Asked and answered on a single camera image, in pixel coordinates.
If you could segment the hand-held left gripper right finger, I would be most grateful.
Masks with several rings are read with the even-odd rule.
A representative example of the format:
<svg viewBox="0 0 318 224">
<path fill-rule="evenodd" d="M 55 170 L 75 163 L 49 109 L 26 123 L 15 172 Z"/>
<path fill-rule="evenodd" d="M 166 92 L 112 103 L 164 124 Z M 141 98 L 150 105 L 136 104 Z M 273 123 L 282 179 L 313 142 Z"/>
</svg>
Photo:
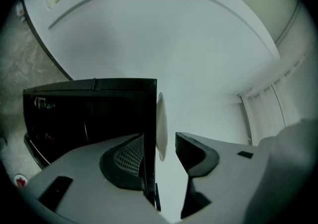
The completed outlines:
<svg viewBox="0 0 318 224">
<path fill-rule="evenodd" d="M 246 170 L 260 176 L 268 158 L 268 139 L 251 146 L 177 132 L 175 152 L 188 175 L 184 220 L 216 202 Z"/>
</svg>

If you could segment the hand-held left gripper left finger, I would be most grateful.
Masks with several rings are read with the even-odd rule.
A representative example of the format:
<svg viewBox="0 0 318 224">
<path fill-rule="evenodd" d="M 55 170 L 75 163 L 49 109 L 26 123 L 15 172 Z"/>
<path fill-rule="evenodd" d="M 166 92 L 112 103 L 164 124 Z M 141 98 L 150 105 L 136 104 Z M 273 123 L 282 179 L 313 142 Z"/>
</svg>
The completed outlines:
<svg viewBox="0 0 318 224">
<path fill-rule="evenodd" d="M 21 196 L 50 224 L 163 224 L 148 200 L 143 143 L 143 134 L 132 134 L 71 150 Z"/>
</svg>

